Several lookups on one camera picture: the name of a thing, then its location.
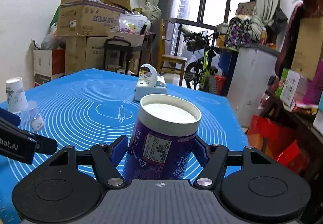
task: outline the metal screw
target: metal screw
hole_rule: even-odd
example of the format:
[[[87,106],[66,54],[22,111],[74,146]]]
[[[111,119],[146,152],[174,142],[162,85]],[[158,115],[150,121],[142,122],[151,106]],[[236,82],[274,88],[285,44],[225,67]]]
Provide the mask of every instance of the metal screw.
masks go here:
[[[123,180],[118,177],[113,177],[108,180],[108,184],[111,186],[120,186],[123,184]]]
[[[210,186],[212,185],[212,180],[206,177],[199,178],[196,183],[200,186]]]

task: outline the bicycle wheel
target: bicycle wheel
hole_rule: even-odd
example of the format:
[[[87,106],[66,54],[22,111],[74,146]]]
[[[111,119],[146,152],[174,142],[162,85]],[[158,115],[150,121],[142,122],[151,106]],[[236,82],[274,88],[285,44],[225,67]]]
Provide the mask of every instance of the bicycle wheel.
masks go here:
[[[186,83],[186,87],[196,90],[196,86],[198,81],[196,80],[197,74],[199,72],[199,65],[197,62],[190,63],[185,70],[184,79]]]
[[[205,78],[205,85],[201,91],[214,95],[218,94],[218,87],[214,76],[210,75]]]

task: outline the bicycle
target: bicycle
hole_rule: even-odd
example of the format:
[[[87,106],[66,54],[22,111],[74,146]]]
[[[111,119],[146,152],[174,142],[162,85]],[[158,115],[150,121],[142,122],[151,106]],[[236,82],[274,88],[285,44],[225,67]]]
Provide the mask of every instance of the bicycle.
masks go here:
[[[193,86],[194,90],[217,94],[217,82],[214,76],[217,74],[218,69],[215,66],[211,66],[211,63],[213,57],[216,54],[221,54],[221,51],[218,47],[210,46],[210,37],[214,36],[214,39],[217,39],[220,33],[215,32],[211,35],[194,33],[182,24],[178,30],[183,33],[188,51],[195,52],[204,49],[203,57],[190,63],[185,70],[184,79],[187,88],[192,88]]]

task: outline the white concentric circles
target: white concentric circles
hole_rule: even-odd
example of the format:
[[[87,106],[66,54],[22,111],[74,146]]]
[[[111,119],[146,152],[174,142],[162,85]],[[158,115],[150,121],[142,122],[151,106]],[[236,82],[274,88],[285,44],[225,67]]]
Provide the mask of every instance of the white concentric circles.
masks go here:
[[[97,143],[112,143],[121,134],[127,135],[130,140],[133,125],[138,110],[138,102],[133,101],[135,81],[104,80],[97,77],[86,81],[75,81],[53,88],[52,91],[39,92],[31,99],[38,102],[38,106],[45,118],[46,126],[38,134],[48,136],[58,142],[59,149],[73,145],[76,150],[86,150]],[[175,91],[169,91],[175,95],[195,104],[202,113],[202,119],[198,129],[198,135],[206,143],[220,143],[227,145],[227,135],[216,118],[195,100],[191,100]],[[132,112],[132,116],[125,117],[123,122],[113,120],[115,117],[100,115],[98,106],[121,103],[124,110]],[[20,125],[21,128],[30,130],[28,123]],[[43,163],[49,156],[35,154],[32,165],[9,160],[10,168],[19,181],[37,166]],[[117,167],[122,172],[125,158]],[[79,166],[81,172],[94,177],[92,167]],[[194,180],[202,168],[196,158],[191,155],[184,178]]]

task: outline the wooden chair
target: wooden chair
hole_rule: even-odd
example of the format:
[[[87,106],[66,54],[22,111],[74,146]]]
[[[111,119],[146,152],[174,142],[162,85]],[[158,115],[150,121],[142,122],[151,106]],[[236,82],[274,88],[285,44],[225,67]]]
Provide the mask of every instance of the wooden chair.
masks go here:
[[[183,78],[184,78],[184,68],[185,68],[185,63],[187,62],[187,58],[181,57],[181,56],[166,55],[165,54],[165,24],[164,24],[163,19],[160,19],[159,25],[160,25],[160,27],[159,27],[159,54],[158,54],[157,72],[179,74],[180,75],[179,86],[181,86]],[[170,62],[170,63],[181,64],[181,69],[172,68],[172,67],[164,67],[164,61]]]

